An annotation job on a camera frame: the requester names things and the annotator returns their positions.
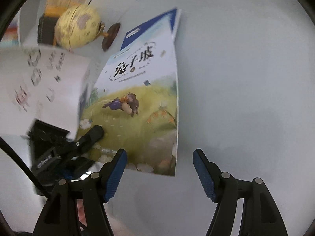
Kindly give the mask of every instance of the table surface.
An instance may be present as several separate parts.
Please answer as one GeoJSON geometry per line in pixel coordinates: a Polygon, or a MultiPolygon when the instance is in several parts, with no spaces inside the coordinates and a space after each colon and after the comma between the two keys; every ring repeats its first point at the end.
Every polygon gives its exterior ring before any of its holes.
{"type": "Polygon", "coordinates": [[[202,148],[238,179],[261,177],[288,234],[303,235],[315,211],[313,23],[297,0],[137,0],[106,53],[101,39],[75,53],[105,65],[127,31],[173,7],[182,9],[176,176],[125,171],[114,216],[135,235],[205,235],[216,205],[193,167],[202,148]]]}

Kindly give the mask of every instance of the brown round base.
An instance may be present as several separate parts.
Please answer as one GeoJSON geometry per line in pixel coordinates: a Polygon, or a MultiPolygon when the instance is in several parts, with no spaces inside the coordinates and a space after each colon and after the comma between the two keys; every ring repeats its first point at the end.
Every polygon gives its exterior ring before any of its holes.
{"type": "Polygon", "coordinates": [[[109,47],[112,45],[113,41],[115,40],[118,34],[119,29],[120,29],[120,23],[111,25],[111,27],[107,31],[108,36],[104,37],[104,40],[102,42],[103,51],[107,51],[109,47]]]}

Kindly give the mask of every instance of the silver bolt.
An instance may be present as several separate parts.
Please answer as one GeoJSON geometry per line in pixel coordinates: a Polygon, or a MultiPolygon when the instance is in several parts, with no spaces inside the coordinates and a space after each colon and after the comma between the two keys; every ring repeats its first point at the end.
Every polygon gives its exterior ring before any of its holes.
{"type": "Polygon", "coordinates": [[[259,178],[259,177],[256,177],[255,178],[255,182],[257,183],[257,184],[262,184],[262,179],[261,178],[259,178]]]}
{"type": "Polygon", "coordinates": [[[65,180],[65,179],[61,179],[61,180],[58,182],[58,184],[60,184],[60,185],[64,185],[66,182],[67,182],[67,180],[65,180]]]}
{"type": "Polygon", "coordinates": [[[95,179],[98,178],[100,176],[100,174],[98,172],[94,172],[91,174],[91,178],[95,179]]]}
{"type": "Polygon", "coordinates": [[[229,178],[231,175],[227,172],[222,172],[221,176],[224,178],[229,178]]]}

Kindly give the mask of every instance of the yellow globe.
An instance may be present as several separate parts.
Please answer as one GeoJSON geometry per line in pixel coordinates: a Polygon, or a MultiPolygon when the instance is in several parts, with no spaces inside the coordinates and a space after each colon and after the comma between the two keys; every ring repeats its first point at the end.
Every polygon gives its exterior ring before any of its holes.
{"type": "Polygon", "coordinates": [[[94,41],[101,29],[97,10],[82,4],[66,10],[55,26],[57,43],[66,49],[82,47],[94,41]]]}

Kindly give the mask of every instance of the blue book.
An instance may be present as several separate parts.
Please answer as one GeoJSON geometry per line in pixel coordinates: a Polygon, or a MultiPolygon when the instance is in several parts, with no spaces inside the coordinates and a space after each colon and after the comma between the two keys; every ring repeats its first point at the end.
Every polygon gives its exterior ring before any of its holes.
{"type": "Polygon", "coordinates": [[[130,43],[132,43],[140,35],[142,35],[147,29],[149,29],[152,25],[154,25],[157,21],[159,21],[161,18],[165,16],[169,17],[171,31],[172,31],[172,38],[174,41],[176,37],[177,29],[178,29],[179,19],[181,17],[181,12],[182,10],[174,8],[130,30],[129,32],[126,33],[125,39],[122,42],[120,50],[127,47],[130,43]]]}

